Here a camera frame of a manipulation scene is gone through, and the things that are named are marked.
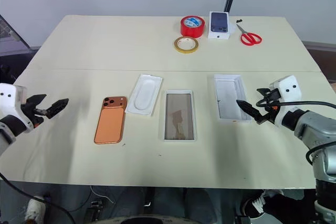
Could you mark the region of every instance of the yellow tape roll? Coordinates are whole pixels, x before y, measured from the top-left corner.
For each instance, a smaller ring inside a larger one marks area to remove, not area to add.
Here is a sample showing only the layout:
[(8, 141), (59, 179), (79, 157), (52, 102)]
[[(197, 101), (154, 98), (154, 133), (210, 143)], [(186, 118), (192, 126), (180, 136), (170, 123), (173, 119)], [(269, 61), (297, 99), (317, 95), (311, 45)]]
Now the yellow tape roll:
[(174, 46), (177, 51), (190, 54), (198, 49), (198, 42), (192, 37), (182, 36), (176, 39)]

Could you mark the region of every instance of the red tape roll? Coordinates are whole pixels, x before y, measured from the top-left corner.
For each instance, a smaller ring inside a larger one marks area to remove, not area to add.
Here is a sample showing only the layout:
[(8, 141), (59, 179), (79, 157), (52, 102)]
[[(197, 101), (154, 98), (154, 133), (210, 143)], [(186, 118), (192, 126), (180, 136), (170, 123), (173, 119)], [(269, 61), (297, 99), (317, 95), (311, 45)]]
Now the red tape roll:
[(181, 34), (183, 36), (189, 36), (198, 38), (204, 31), (204, 19), (198, 16), (186, 16), (181, 20)]

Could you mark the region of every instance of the scissors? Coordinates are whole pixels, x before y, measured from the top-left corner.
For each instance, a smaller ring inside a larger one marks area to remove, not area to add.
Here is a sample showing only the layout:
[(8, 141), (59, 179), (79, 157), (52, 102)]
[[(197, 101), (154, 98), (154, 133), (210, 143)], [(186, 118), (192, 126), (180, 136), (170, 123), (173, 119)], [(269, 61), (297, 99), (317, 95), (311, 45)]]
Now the scissors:
[(254, 33), (248, 33), (244, 29), (241, 28), (240, 25), (237, 25), (239, 30), (242, 32), (242, 35), (240, 36), (240, 41), (246, 45), (246, 46), (253, 46), (256, 44), (260, 44), (263, 40), (259, 35)]

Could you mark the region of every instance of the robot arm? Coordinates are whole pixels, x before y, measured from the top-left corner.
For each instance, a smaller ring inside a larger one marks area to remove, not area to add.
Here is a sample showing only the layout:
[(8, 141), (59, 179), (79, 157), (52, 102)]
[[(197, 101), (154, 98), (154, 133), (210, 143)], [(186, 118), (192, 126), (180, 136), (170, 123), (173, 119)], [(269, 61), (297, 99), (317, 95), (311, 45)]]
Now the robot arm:
[(246, 101), (237, 100), (239, 107), (258, 124), (269, 121), (294, 131), (294, 135), (310, 149), (306, 158), (313, 167), (316, 179), (316, 212), (322, 223), (336, 224), (336, 120), (312, 111), (303, 111), (294, 105), (283, 106), (301, 99), (301, 91), (294, 76), (272, 83), (269, 89), (257, 91), (264, 98), (256, 105), (264, 107), (267, 114), (261, 115)]
[(22, 132), (30, 132), (43, 123), (41, 116), (51, 119), (63, 110), (69, 99), (58, 100), (46, 110), (36, 106), (46, 97), (45, 94), (26, 98), (26, 88), (0, 83), (0, 111), (5, 115), (0, 119), (0, 155), (15, 141)]

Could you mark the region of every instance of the red scissors handle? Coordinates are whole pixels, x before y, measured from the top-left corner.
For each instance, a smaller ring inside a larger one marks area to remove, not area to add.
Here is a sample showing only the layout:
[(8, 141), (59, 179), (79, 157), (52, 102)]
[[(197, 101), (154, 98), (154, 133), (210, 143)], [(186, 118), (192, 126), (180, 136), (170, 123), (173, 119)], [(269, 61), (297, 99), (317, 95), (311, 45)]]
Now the red scissors handle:
[(240, 41), (246, 46), (253, 46), (255, 44), (260, 44), (263, 39), (254, 33), (245, 33), (240, 37)]

